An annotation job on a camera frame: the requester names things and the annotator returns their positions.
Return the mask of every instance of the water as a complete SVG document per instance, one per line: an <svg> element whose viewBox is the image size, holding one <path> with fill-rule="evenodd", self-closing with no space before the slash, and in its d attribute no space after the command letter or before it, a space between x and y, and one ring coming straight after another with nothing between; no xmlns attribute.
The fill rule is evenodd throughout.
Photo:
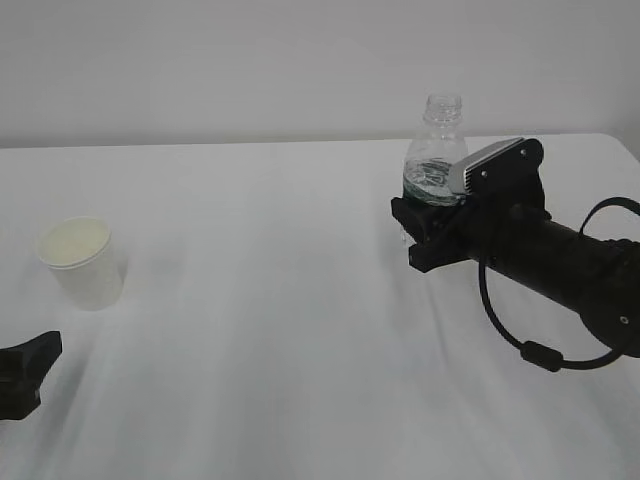
<svg viewBox="0 0 640 480"><path fill-rule="evenodd" d="M449 190L447 177L450 168L451 163L441 157L429 160L408 160L402 175L404 194L438 207L455 205L463 195L456 195Z"/></svg>

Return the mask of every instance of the white paper cup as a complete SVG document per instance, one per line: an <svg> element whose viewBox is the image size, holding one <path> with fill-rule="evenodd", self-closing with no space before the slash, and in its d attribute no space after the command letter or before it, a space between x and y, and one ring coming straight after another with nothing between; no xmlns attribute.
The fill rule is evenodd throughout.
<svg viewBox="0 0 640 480"><path fill-rule="evenodd" d="M39 241L40 260L82 310L101 310L122 292L108 225L92 217L65 220Z"/></svg>

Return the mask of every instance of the white tablecloth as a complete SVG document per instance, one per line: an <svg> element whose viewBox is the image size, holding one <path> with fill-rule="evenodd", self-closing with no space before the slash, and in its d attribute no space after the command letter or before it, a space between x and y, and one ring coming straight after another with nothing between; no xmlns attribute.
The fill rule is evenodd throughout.
<svg viewBox="0 0 640 480"><path fill-rule="evenodd" d="M640 198L611 137L541 140L556 221ZM407 144L0 151L1 344L64 343L42 406L0 422L0 478L640 478L640 360L548 373L489 324L475 263L408 267L389 206ZM97 313L33 254L82 214L126 259L121 300ZM638 240L640 221L608 209L589 231ZM562 307L489 287L519 338L606 350Z"/></svg>

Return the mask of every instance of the black clamp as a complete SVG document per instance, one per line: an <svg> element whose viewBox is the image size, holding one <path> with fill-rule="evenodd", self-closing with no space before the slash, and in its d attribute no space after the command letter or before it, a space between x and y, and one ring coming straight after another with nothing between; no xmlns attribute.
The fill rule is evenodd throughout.
<svg viewBox="0 0 640 480"><path fill-rule="evenodd" d="M40 405L40 385L61 353L60 332L0 349L0 420L22 420Z"/></svg>

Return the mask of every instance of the plastic water bottle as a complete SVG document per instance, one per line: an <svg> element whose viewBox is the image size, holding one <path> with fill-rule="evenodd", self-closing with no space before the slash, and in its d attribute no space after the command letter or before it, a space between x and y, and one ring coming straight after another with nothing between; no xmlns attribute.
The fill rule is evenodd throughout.
<svg viewBox="0 0 640 480"><path fill-rule="evenodd" d="M423 127L411 142L404 162L403 194L434 206L451 206L462 196L451 193L447 176L451 165L468 155L460 135L460 95L429 95Z"/></svg>

